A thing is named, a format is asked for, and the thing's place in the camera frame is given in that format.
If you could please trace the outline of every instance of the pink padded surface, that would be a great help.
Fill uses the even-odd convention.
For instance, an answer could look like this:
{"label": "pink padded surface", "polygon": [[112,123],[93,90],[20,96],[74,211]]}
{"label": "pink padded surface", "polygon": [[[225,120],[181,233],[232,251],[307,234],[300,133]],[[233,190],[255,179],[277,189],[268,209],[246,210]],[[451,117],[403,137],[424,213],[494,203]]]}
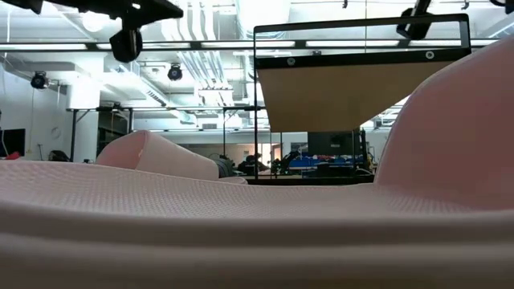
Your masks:
{"label": "pink padded surface", "polygon": [[316,280],[320,288],[469,272],[490,279],[514,269],[513,212],[386,186],[232,185],[28,161],[0,162],[0,183],[0,277],[19,287],[111,288],[129,279],[201,288],[237,279],[243,287]]}
{"label": "pink padded surface", "polygon": [[[508,74],[512,61],[498,59],[513,41],[414,93],[375,184],[248,186],[0,161],[2,287],[512,288],[514,157],[481,169],[470,159],[495,151],[483,132],[499,125],[510,137],[500,124],[509,82],[493,78]],[[454,125],[464,124],[455,113],[470,118]]]}
{"label": "pink padded surface", "polygon": [[98,156],[96,163],[170,176],[218,180],[218,166],[212,160],[148,131],[133,132],[113,141]]}
{"label": "pink padded surface", "polygon": [[502,150],[514,143],[513,51],[514,38],[504,39],[422,83],[397,118],[376,182],[476,208],[514,209],[514,152]]}

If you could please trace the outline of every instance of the quilted fabric texture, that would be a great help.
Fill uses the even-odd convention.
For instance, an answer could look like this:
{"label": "quilted fabric texture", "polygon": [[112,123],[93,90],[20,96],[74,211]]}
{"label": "quilted fabric texture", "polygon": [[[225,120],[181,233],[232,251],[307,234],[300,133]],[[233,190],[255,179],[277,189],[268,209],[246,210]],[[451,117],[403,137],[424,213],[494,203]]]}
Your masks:
{"label": "quilted fabric texture", "polygon": [[8,288],[331,288],[363,278],[440,288],[514,269],[512,212],[394,187],[233,185],[29,161],[0,162],[0,184]]}

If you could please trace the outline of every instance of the computer monitor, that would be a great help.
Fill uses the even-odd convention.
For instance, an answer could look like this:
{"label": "computer monitor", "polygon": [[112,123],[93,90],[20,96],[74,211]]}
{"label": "computer monitor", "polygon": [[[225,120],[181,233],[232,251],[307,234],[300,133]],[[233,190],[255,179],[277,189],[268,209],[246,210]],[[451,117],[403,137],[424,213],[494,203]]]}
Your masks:
{"label": "computer monitor", "polygon": [[308,152],[313,155],[361,155],[359,129],[348,132],[309,132]]}
{"label": "computer monitor", "polygon": [[0,144],[0,157],[7,157],[7,154],[18,152],[20,156],[25,156],[25,129],[6,129],[0,130],[0,140],[3,134],[3,144]]}

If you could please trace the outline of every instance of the ceiling light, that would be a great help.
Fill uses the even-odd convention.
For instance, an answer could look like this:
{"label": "ceiling light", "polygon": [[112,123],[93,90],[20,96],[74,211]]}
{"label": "ceiling light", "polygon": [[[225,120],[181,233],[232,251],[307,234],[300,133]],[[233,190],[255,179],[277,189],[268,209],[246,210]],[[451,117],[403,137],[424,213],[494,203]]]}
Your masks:
{"label": "ceiling light", "polygon": [[[259,48],[280,48],[280,47],[294,47],[294,41],[282,40],[265,40],[257,41],[255,44]],[[252,48],[253,41],[216,41],[216,42],[202,42],[204,48]]]}
{"label": "ceiling light", "polygon": [[134,112],[163,112],[169,110],[168,108],[133,108]]}
{"label": "ceiling light", "polygon": [[456,46],[459,47],[461,45],[460,40],[456,39],[448,39],[448,40],[412,40],[409,43],[409,46]]}
{"label": "ceiling light", "polygon": [[[253,56],[253,51],[234,51],[233,56]],[[290,51],[257,51],[257,56],[291,56]]]}
{"label": "ceiling light", "polygon": [[222,111],[223,107],[178,107],[178,111]]}
{"label": "ceiling light", "polygon": [[471,45],[472,46],[486,46],[489,44],[493,44],[499,39],[472,39]]}
{"label": "ceiling light", "polygon": [[85,51],[88,48],[85,44],[23,44],[23,43],[2,43],[0,50],[8,51]]}
{"label": "ceiling light", "polygon": [[189,43],[143,43],[143,50],[161,49],[187,49],[191,48]]}
{"label": "ceiling light", "polygon": [[97,43],[96,46],[101,50],[112,50],[111,43]]}
{"label": "ceiling light", "polygon": [[380,47],[396,46],[398,40],[316,40],[307,41],[307,47]]}
{"label": "ceiling light", "polygon": [[91,11],[82,14],[82,25],[84,25],[84,28],[89,32],[101,31],[110,21],[111,19],[106,14]]}

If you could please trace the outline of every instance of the white wall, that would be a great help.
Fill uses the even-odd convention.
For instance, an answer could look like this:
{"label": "white wall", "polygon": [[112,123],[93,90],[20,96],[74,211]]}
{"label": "white wall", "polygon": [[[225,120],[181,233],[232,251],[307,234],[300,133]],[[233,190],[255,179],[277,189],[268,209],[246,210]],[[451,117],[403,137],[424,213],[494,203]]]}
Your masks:
{"label": "white wall", "polygon": [[366,141],[369,142],[370,152],[374,152],[375,161],[380,162],[390,131],[380,129],[366,133]]}
{"label": "white wall", "polygon": [[34,90],[28,80],[4,72],[0,66],[0,127],[26,129],[24,159],[40,159],[38,144],[42,145],[44,160],[51,150],[67,151],[63,143],[66,96],[61,95],[57,101],[57,92]]}

